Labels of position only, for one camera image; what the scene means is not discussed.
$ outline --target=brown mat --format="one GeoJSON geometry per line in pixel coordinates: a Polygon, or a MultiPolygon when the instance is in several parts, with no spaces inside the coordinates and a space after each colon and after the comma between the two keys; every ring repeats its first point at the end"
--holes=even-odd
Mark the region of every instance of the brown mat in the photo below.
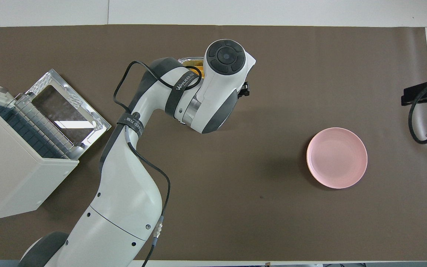
{"type": "MultiPolygon", "coordinates": [[[[54,68],[114,125],[122,109],[112,93],[130,61],[201,56],[221,38],[256,58],[251,96],[208,135],[155,112],[139,142],[172,181],[152,258],[427,260],[427,145],[412,140],[409,108],[400,106],[403,88],[427,81],[422,28],[7,27],[0,86],[25,92],[54,68]],[[365,176],[348,189],[322,186],[305,163],[311,138],[334,126],[368,151],[365,176]]],[[[119,99],[131,100],[143,72],[129,75],[119,99]]],[[[427,105],[421,111],[427,118],[427,105]]],[[[97,192],[108,137],[37,211],[0,219],[0,259],[19,258],[51,231],[70,232],[97,192]]],[[[148,170],[164,195],[165,181],[148,170]]]]}

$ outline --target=black cable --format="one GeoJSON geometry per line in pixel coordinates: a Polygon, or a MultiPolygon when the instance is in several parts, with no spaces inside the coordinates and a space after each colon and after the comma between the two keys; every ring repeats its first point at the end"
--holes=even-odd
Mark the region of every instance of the black cable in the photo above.
{"type": "MultiPolygon", "coordinates": [[[[169,88],[173,88],[174,86],[172,86],[172,85],[170,85],[169,83],[166,83],[163,79],[161,79],[161,77],[159,77],[150,67],[148,67],[146,64],[144,64],[144,63],[142,63],[142,62],[139,62],[139,61],[133,61],[133,62],[131,62],[131,63],[129,63],[129,65],[128,65],[128,67],[126,68],[126,71],[125,71],[125,73],[124,73],[124,75],[123,75],[123,78],[120,80],[120,83],[118,83],[118,86],[116,87],[116,89],[115,89],[115,92],[113,93],[113,101],[115,102],[115,103],[117,103],[118,105],[120,105],[121,107],[123,107],[124,108],[124,110],[127,112],[127,113],[131,113],[131,111],[129,110],[129,108],[126,106],[126,105],[124,105],[123,103],[121,103],[121,102],[119,102],[117,99],[116,99],[116,95],[118,94],[118,91],[120,90],[120,88],[121,88],[121,86],[122,86],[122,84],[123,84],[123,82],[125,81],[125,79],[126,79],[126,76],[128,75],[128,73],[129,73],[129,70],[131,69],[131,67],[134,65],[134,64],[140,64],[141,66],[144,66],[144,68],[146,68],[146,70],[149,72],[149,73],[151,73],[151,75],[152,76],[154,76],[154,78],[156,78],[156,80],[158,80],[158,81],[160,81],[163,85],[165,85],[165,86],[167,86],[167,87],[169,87],[169,88]]],[[[200,80],[202,79],[202,72],[198,69],[198,68],[196,68],[196,67],[194,67],[194,66],[186,66],[186,68],[191,68],[191,69],[195,69],[196,71],[197,71],[197,73],[199,74],[199,78],[197,79],[197,81],[194,83],[194,84],[192,84],[192,85],[190,85],[190,86],[187,86],[185,89],[186,90],[189,90],[189,89],[192,89],[192,88],[194,88],[194,87],[196,87],[199,83],[200,83],[200,80]]]]}
{"type": "Polygon", "coordinates": [[[143,262],[143,265],[141,267],[146,266],[146,264],[148,263],[149,258],[151,257],[151,254],[153,253],[155,245],[151,246],[151,249],[149,250],[148,256],[146,257],[146,259],[143,262]]]}
{"type": "Polygon", "coordinates": [[[413,139],[419,144],[427,144],[427,139],[420,140],[419,138],[417,138],[415,131],[413,130],[413,111],[415,110],[416,104],[418,103],[418,101],[420,101],[422,96],[425,95],[425,93],[427,93],[427,87],[420,91],[420,93],[415,97],[413,103],[411,103],[410,112],[408,113],[408,128],[410,129],[410,133],[413,139]]]}
{"type": "Polygon", "coordinates": [[[149,167],[155,169],[156,171],[159,171],[166,178],[166,181],[168,181],[168,192],[166,194],[166,200],[164,201],[164,206],[163,206],[162,212],[161,212],[161,216],[164,216],[164,211],[166,211],[166,206],[168,205],[169,195],[171,194],[171,180],[169,180],[168,175],[165,174],[164,171],[162,171],[161,169],[156,167],[154,164],[149,162],[147,159],[145,159],[143,156],[141,156],[141,154],[139,154],[139,152],[136,151],[136,149],[133,147],[131,142],[127,142],[127,144],[128,144],[129,149],[133,152],[133,154],[135,154],[139,159],[141,159],[147,165],[149,165],[149,167]]]}

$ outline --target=velcro strap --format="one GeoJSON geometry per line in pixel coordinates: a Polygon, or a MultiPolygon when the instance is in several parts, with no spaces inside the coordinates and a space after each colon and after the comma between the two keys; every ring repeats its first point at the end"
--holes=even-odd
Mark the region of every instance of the velcro strap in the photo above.
{"type": "Polygon", "coordinates": [[[123,113],[116,123],[124,124],[132,128],[138,134],[138,137],[141,137],[144,132],[144,125],[139,120],[139,113],[137,112],[134,115],[123,113]]]}
{"type": "Polygon", "coordinates": [[[182,94],[187,86],[197,77],[197,74],[192,71],[188,71],[179,79],[178,82],[176,82],[171,90],[171,94],[169,94],[169,98],[164,109],[167,114],[174,117],[174,113],[176,112],[176,108],[178,107],[182,94]]]}

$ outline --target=pink plate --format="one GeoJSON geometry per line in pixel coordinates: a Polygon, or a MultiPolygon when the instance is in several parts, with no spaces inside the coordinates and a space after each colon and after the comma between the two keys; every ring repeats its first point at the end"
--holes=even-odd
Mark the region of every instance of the pink plate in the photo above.
{"type": "Polygon", "coordinates": [[[357,183],[367,168],[367,150],[360,138],[344,128],[328,128],[307,147],[307,167],[321,184],[342,189],[357,183]]]}

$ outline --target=cable connector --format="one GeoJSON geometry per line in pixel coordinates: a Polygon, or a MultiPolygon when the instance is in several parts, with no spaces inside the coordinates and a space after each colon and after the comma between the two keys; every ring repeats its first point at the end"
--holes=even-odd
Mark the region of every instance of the cable connector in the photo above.
{"type": "Polygon", "coordinates": [[[154,245],[154,246],[156,246],[156,243],[158,242],[158,238],[161,235],[163,220],[164,220],[164,216],[161,215],[161,217],[159,217],[159,221],[156,225],[156,228],[153,231],[153,243],[152,243],[152,245],[154,245]]]}

